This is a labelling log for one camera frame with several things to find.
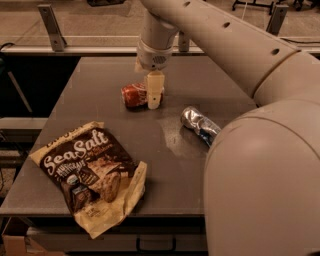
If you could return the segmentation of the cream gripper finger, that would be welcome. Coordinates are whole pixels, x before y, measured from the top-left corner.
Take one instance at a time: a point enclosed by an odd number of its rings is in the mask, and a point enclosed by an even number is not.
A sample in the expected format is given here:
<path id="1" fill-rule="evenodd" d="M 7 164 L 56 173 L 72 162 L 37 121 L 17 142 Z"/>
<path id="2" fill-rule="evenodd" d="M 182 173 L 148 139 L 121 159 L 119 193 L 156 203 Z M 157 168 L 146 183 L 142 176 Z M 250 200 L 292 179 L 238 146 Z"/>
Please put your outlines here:
<path id="1" fill-rule="evenodd" d="M 161 71 L 151 71 L 145 78 L 145 86 L 147 91 L 147 104 L 151 110 L 160 106 L 161 94 L 164 89 L 165 75 Z"/>
<path id="2" fill-rule="evenodd" d="M 135 71 L 135 72 L 143 72 L 143 71 L 144 71 L 144 68 L 143 68 L 143 66 L 141 65 L 141 62 L 140 62 L 140 59 L 139 59 L 139 58 L 136 58 L 134 71 Z"/>

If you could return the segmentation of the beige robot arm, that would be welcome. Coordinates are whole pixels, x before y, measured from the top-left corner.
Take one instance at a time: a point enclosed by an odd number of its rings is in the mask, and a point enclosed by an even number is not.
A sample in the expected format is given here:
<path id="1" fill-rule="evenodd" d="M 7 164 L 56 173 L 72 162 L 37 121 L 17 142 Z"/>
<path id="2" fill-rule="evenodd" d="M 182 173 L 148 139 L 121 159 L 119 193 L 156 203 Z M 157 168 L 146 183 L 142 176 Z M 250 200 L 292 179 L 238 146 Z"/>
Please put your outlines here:
<path id="1" fill-rule="evenodd" d="M 215 138 L 204 168 L 210 256 L 319 256 L 320 70 L 297 47 L 202 0 L 140 0 L 140 65 L 182 31 L 256 109 Z"/>

